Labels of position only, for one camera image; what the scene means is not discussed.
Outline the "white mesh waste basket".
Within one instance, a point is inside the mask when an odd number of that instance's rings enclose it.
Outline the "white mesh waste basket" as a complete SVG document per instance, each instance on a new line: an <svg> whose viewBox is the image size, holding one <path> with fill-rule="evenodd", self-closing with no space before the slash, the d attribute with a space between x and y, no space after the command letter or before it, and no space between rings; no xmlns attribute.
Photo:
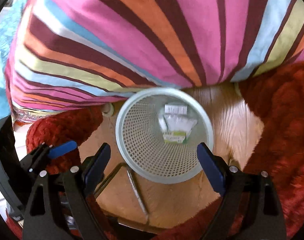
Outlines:
<svg viewBox="0 0 304 240"><path fill-rule="evenodd" d="M201 170L196 149L213 148L211 121L190 95L173 88L150 88L130 97L119 110L115 129L125 162L147 180L176 184Z"/></svg>

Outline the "white plastic wrapper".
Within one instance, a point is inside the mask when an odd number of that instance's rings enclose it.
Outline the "white plastic wrapper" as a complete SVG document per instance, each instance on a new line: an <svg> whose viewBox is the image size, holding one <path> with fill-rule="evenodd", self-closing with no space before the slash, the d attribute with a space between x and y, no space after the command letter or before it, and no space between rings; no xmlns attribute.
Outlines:
<svg viewBox="0 0 304 240"><path fill-rule="evenodd" d="M159 126L163 133L181 133L188 138L198 120L185 115L164 114L159 117Z"/></svg>

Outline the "red fluffy garment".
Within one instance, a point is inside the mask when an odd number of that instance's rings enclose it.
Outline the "red fluffy garment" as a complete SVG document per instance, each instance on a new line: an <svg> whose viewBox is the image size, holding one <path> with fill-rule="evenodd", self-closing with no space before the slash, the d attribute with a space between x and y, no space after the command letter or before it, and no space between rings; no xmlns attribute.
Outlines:
<svg viewBox="0 0 304 240"><path fill-rule="evenodd" d="M264 124L262 137L244 170L272 175L282 204L287 238L304 224L304 61L288 64L240 82L249 109ZM28 152L40 144L85 142L103 122L99 106L40 119L28 130Z"/></svg>

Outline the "striped colourful bedspread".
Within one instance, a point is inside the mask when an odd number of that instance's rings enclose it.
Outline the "striped colourful bedspread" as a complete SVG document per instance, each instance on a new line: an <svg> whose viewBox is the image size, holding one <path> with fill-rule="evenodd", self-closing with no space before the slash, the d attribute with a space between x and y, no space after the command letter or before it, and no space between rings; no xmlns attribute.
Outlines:
<svg viewBox="0 0 304 240"><path fill-rule="evenodd" d="M240 82L304 61L304 0L27 0L6 61L22 122L150 87Z"/></svg>

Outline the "white purple small box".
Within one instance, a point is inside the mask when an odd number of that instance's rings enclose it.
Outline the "white purple small box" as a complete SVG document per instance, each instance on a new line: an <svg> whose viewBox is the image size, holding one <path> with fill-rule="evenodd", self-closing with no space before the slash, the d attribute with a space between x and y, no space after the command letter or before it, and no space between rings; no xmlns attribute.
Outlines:
<svg viewBox="0 0 304 240"><path fill-rule="evenodd" d="M164 106L165 114L175 114L175 115L187 115L188 107L185 105L170 105L166 104Z"/></svg>

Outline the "blue patterned blanket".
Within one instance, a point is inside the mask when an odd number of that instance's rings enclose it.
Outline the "blue patterned blanket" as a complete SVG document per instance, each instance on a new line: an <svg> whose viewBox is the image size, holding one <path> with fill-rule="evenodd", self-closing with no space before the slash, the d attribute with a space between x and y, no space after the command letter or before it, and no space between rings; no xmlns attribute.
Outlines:
<svg viewBox="0 0 304 240"><path fill-rule="evenodd" d="M11 7L5 7L0 12L0 119L11 113L6 97L5 65L27 1L16 0Z"/></svg>

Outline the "green white medicine box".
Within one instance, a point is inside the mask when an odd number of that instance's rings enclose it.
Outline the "green white medicine box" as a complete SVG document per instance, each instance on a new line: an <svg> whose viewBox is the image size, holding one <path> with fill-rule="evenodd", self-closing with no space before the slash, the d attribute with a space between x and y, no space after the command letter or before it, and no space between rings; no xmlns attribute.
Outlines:
<svg viewBox="0 0 304 240"><path fill-rule="evenodd" d="M163 139L165 143L183 144L187 140L189 133L184 131L164 132Z"/></svg>

